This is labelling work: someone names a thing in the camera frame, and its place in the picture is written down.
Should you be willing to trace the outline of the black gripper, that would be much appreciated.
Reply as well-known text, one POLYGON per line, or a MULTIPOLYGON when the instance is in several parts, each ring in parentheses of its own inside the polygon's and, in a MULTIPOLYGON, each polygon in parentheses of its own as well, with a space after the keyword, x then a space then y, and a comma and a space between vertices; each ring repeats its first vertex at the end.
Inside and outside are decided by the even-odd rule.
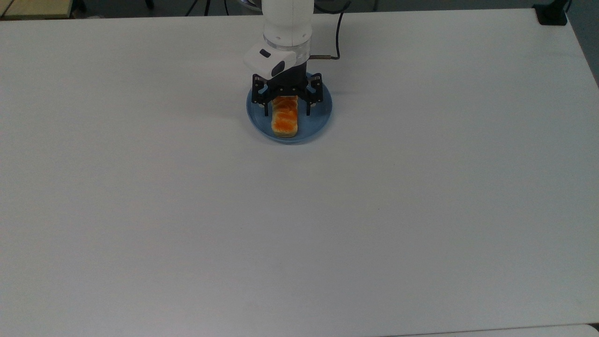
POLYGON ((324 100, 321 73, 308 75, 307 63, 282 71, 271 79, 252 75, 252 103, 263 105, 264 116, 269 117, 270 105, 279 96, 297 96, 306 102, 306 116, 312 113, 312 104, 324 100))

